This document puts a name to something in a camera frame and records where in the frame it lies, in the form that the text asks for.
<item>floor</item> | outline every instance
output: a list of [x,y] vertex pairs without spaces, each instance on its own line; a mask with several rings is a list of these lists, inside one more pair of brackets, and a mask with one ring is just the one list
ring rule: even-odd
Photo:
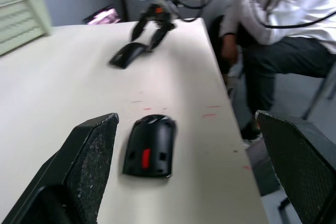
[[[276,82],[275,104],[272,111],[301,117],[308,107],[310,99],[317,91],[320,82],[321,79],[297,74],[279,75]],[[244,127],[251,118],[246,106],[244,80],[241,80],[238,84],[233,108],[239,127]],[[326,137],[336,143],[335,120],[336,98],[333,101],[329,101],[327,98],[323,99],[309,119]],[[270,224],[282,224],[277,207],[285,197],[285,192],[280,190],[262,198]],[[287,207],[286,211],[291,224],[301,223],[292,206]]]

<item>light green crate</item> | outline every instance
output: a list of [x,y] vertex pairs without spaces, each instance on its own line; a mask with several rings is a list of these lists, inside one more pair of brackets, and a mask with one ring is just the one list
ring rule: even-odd
[[0,55],[50,31],[44,0],[0,0]]

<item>black mouse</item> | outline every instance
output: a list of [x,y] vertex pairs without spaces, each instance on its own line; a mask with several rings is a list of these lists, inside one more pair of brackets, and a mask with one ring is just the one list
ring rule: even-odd
[[125,69],[140,54],[146,51],[147,46],[132,42],[121,48],[110,60],[110,64]]
[[138,177],[172,175],[175,122],[166,115],[136,121],[127,145],[123,173]]

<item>table surface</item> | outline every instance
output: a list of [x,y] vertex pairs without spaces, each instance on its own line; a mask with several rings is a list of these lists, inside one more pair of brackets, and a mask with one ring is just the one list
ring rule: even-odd
[[[176,23],[126,70],[108,61],[134,23],[57,27],[0,58],[0,221],[76,125],[117,112],[99,224],[268,223],[203,21]],[[173,176],[122,175],[133,123],[154,113],[177,122]]]

